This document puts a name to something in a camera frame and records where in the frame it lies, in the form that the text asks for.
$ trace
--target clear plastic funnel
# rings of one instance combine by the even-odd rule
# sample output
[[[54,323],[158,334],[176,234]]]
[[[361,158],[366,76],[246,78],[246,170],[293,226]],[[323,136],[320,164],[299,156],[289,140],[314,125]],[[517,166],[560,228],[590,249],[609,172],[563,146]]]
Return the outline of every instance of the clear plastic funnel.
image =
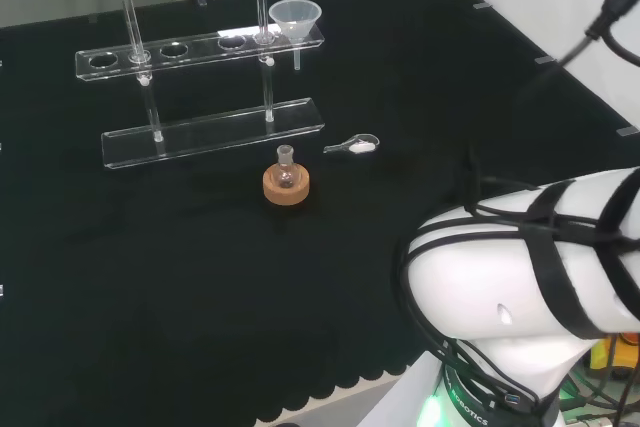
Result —
[[[322,9],[309,0],[282,0],[271,6],[269,15],[289,40],[300,40],[309,35]]]

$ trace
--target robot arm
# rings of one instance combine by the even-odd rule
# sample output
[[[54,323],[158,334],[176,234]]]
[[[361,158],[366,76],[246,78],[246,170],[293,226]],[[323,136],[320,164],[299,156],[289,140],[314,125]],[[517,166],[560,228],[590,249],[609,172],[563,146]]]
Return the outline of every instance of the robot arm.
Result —
[[[418,229],[398,281],[445,363],[450,426],[564,425],[555,400],[574,363],[606,333],[640,331],[639,190],[640,169],[604,172]]]

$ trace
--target black table surface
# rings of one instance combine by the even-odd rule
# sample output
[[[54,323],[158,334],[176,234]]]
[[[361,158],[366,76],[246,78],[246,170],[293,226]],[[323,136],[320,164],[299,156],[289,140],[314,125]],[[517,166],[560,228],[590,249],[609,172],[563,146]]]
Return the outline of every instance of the black table surface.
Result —
[[[626,122],[481,0],[314,0],[326,42],[276,58],[275,100],[326,127],[292,138],[300,208],[263,197],[278,142],[118,171],[100,134],[146,122],[125,77],[74,53],[127,42],[120,12],[0,31],[0,425],[250,426],[422,350],[389,283],[394,245],[484,171],[545,183],[635,165]],[[255,25],[255,0],[140,9],[156,40]],[[156,74],[162,120],[261,103],[256,59]],[[322,147],[369,132],[371,155]]]

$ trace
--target metal bracket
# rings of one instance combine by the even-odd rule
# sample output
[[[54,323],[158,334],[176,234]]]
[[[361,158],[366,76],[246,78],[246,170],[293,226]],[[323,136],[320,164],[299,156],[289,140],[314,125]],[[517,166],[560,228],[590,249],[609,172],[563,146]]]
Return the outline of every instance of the metal bracket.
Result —
[[[637,134],[640,132],[637,127],[634,125],[629,125],[628,127],[623,127],[621,129],[616,130],[620,137],[627,137],[628,135]]]
[[[550,55],[545,55],[544,57],[538,57],[536,60],[536,64],[548,64],[549,62],[555,62],[556,59],[551,57]]]

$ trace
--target black strap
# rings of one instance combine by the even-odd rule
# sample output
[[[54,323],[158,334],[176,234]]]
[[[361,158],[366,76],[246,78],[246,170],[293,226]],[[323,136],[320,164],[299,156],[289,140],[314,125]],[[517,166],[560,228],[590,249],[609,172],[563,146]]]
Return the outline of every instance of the black strap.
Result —
[[[596,231],[617,232],[638,190],[640,190],[640,169],[634,170],[613,193],[602,210],[602,215],[596,224]],[[640,289],[620,260],[618,252],[610,245],[595,246],[595,251],[616,295],[627,310],[640,320]]]
[[[554,208],[572,182],[553,184],[542,191],[527,210],[530,220],[548,220],[549,224],[552,224]],[[593,325],[582,308],[553,235],[544,230],[528,228],[526,224],[520,227],[519,231],[529,249],[538,288],[556,320],[581,339],[604,337],[605,334]]]

